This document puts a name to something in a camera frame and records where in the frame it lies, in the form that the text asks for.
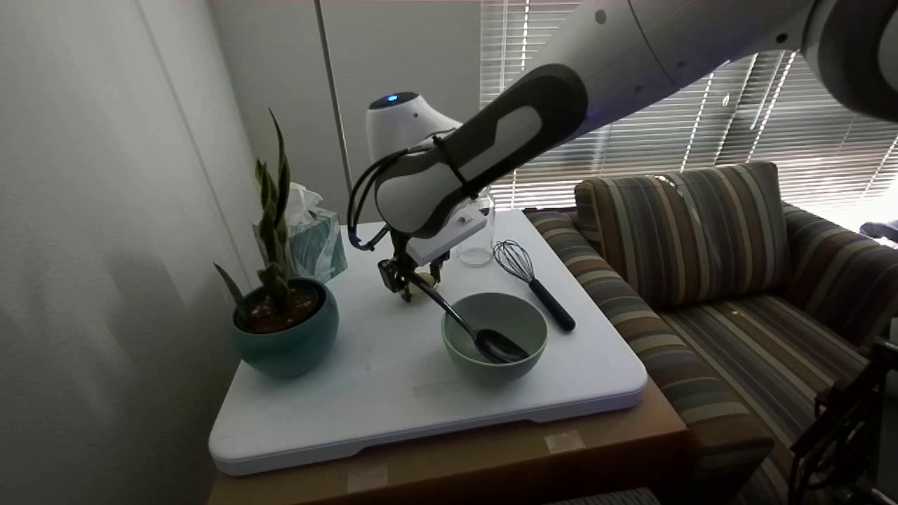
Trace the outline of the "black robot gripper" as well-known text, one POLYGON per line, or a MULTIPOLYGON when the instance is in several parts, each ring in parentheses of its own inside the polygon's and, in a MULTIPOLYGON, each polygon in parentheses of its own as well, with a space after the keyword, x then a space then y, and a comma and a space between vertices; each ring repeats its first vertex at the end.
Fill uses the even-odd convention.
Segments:
POLYGON ((379 262, 381 283, 393 294, 400 294, 404 303, 412 301, 412 293, 432 294, 443 279, 443 265, 450 262, 450 255, 440 252, 435 262, 428 265, 428 276, 418 276, 418 265, 408 252, 411 238, 402 233, 393 233, 391 244, 393 244, 393 255, 379 262))

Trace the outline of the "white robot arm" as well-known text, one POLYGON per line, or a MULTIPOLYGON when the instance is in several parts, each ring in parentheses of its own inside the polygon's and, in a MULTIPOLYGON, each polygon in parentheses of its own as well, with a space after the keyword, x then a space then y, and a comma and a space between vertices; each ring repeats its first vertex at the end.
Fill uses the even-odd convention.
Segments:
POLYGON ((717 69, 798 52, 843 108, 898 122, 898 0, 581 0, 529 70, 454 122, 402 91, 369 108, 370 168, 350 199, 381 219, 402 293, 474 236, 467 206, 509 171, 630 119, 717 69))

